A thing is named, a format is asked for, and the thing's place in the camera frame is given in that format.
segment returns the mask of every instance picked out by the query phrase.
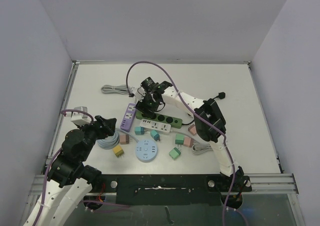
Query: white wall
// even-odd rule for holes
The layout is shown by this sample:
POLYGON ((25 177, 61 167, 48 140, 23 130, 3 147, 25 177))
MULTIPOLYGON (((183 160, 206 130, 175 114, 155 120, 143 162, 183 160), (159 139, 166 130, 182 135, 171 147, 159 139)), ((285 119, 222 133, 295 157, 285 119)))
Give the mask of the white wall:
POLYGON ((306 225, 319 225, 320 1, 287 0, 252 63, 282 166, 294 173, 306 225))
POLYGON ((19 223, 71 64, 39 0, 0 0, 0 225, 19 223))
POLYGON ((41 0, 74 60, 252 60, 286 0, 41 0))

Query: power strip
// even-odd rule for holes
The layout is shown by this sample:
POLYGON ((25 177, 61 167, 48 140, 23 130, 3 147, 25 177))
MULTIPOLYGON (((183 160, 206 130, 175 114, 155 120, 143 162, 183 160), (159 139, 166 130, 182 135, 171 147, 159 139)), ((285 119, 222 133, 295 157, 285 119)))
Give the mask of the power strip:
POLYGON ((166 135, 170 134, 170 129, 171 129, 170 124, 161 123, 161 122, 148 120, 148 119, 141 119, 140 126, 147 129, 151 129, 151 130, 156 130, 159 133, 164 133, 166 135))
POLYGON ((168 115, 162 115, 162 114, 158 114, 158 113, 154 113, 154 117, 149 118, 149 117, 146 117, 141 111, 137 110, 135 117, 138 120, 148 119, 148 120, 167 123, 167 124, 170 124, 171 127, 177 128, 177 129, 180 129, 181 126, 182 126, 182 119, 179 119, 179 118, 176 118, 176 117, 171 117, 171 116, 168 116, 168 115))
POLYGON ((135 119, 136 114, 136 104, 130 103, 126 109, 126 112, 124 114, 124 117, 122 119, 120 129, 129 132, 131 129, 131 125, 135 119))

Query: blue round power strip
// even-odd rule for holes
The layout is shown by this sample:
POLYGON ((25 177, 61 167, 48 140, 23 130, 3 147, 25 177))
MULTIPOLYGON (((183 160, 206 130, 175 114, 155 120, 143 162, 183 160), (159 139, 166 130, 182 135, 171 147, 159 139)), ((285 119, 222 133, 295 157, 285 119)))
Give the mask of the blue round power strip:
POLYGON ((135 155, 142 162, 150 162, 157 156, 158 147, 153 140, 140 140, 136 144, 135 155))

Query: robotic arm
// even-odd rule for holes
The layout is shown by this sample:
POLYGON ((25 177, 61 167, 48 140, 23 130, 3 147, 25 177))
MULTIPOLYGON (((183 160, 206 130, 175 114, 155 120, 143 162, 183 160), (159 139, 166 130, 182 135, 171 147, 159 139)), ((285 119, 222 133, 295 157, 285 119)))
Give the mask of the robotic arm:
MULTIPOLYGON (((142 93, 142 91, 139 91, 138 89, 138 94, 135 94, 138 100, 136 109, 141 111, 146 117, 154 117, 154 113, 161 104, 174 105, 188 114, 193 114, 182 103, 178 93, 171 83, 167 81, 164 81, 161 84, 155 83, 150 77, 148 77, 141 83, 141 87, 143 88, 144 92, 142 93)), ((202 100, 190 96, 184 92, 180 92, 180 94, 187 105, 194 110, 196 114, 201 116, 206 121, 209 121, 223 133, 226 133, 226 120, 214 99, 202 100)), ((197 117, 194 118, 194 122, 198 135, 211 145, 216 159, 219 162, 221 173, 230 177, 233 174, 232 162, 224 145, 218 143, 218 137, 221 134, 199 120, 197 117)), ((236 171, 242 171, 241 167, 239 167, 235 161, 234 167, 236 171)))
POLYGON ((63 225, 80 200, 100 184, 101 171, 84 166, 83 162, 87 160, 96 140, 114 135, 117 120, 95 116, 96 121, 90 123, 86 117, 79 119, 79 115, 75 119, 71 121, 78 129, 66 134, 61 152, 47 174, 46 190, 24 226, 63 225))

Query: glass panel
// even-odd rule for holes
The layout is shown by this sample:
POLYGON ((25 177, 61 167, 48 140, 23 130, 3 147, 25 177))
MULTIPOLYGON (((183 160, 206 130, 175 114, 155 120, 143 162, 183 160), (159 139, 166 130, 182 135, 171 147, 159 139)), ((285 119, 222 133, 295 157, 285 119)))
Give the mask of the glass panel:
MULTIPOLYGON (((103 206, 99 210, 115 207, 103 206)), ((187 206, 132 206, 129 209, 109 213, 92 214, 80 205, 65 225, 79 226, 221 226, 222 207, 198 204, 187 206)), ((243 195, 240 211, 250 226, 296 226, 287 195, 243 195)), ((227 226, 245 226, 236 212, 226 213, 227 226)))

